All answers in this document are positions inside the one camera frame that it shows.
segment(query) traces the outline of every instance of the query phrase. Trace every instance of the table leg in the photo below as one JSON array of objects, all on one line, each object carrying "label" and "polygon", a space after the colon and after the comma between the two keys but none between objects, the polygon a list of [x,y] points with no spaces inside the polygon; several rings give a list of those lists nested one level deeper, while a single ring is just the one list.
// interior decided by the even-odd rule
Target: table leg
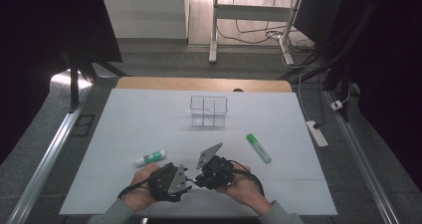
[{"label": "table leg", "polygon": [[209,63],[215,64],[217,62],[217,13],[218,13],[218,0],[213,2],[213,14],[212,14],[212,31],[211,31],[211,42],[210,42],[210,56]]},{"label": "table leg", "polygon": [[289,19],[286,24],[285,32],[283,33],[283,36],[279,38],[279,44],[283,51],[283,56],[286,60],[287,66],[292,66],[294,64],[294,61],[292,59],[292,55],[290,53],[289,47],[288,47],[288,39],[289,39],[289,33],[292,29],[293,21],[295,20],[296,13],[298,12],[299,3],[301,0],[296,0],[293,3],[293,7],[291,9],[291,13],[289,16]]}]

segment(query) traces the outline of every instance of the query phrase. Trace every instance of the gray sleeve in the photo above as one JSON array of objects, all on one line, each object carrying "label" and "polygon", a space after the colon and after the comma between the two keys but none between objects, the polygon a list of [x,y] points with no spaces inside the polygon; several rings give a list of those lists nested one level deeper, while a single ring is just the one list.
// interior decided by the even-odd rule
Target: gray sleeve
[{"label": "gray sleeve", "polygon": [[271,204],[273,205],[271,210],[263,216],[258,217],[262,224],[304,224],[298,214],[287,213],[277,201],[274,201]]},{"label": "gray sleeve", "polygon": [[134,215],[135,211],[117,199],[104,215],[95,215],[88,221],[89,224],[123,224]]}]

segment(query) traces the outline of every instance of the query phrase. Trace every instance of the wall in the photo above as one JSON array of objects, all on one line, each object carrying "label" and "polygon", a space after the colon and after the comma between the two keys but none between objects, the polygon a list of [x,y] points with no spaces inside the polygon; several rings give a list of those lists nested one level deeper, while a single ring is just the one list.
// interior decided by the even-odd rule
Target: wall
[{"label": "wall", "polygon": [[117,38],[186,39],[189,0],[105,0]]}]

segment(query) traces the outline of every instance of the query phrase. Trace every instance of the transparent cube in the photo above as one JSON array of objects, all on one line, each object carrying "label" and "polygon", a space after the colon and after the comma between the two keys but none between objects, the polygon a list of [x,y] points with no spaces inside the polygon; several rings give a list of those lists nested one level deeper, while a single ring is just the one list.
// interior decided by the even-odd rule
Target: transparent cube
[{"label": "transparent cube", "polygon": [[193,96],[190,101],[192,125],[224,126],[226,123],[227,98]]}]

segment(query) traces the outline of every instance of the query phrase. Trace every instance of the hand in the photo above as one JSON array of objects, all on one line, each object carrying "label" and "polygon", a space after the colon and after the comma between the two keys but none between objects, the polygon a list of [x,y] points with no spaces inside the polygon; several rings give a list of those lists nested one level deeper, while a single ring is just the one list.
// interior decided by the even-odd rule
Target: hand
[{"label": "hand", "polygon": [[[245,170],[239,164],[233,164],[234,168]],[[257,184],[250,177],[242,174],[235,174],[235,178],[230,185],[216,190],[226,193],[235,201],[251,207],[260,216],[270,211],[272,207],[271,203],[260,193]]]},{"label": "hand", "polygon": [[[147,164],[134,174],[134,177],[130,182],[130,186],[145,180],[152,172],[159,168],[160,167],[155,162]],[[148,183],[144,183],[141,188],[127,192],[121,200],[134,211],[141,211],[156,202],[147,188]]]}]

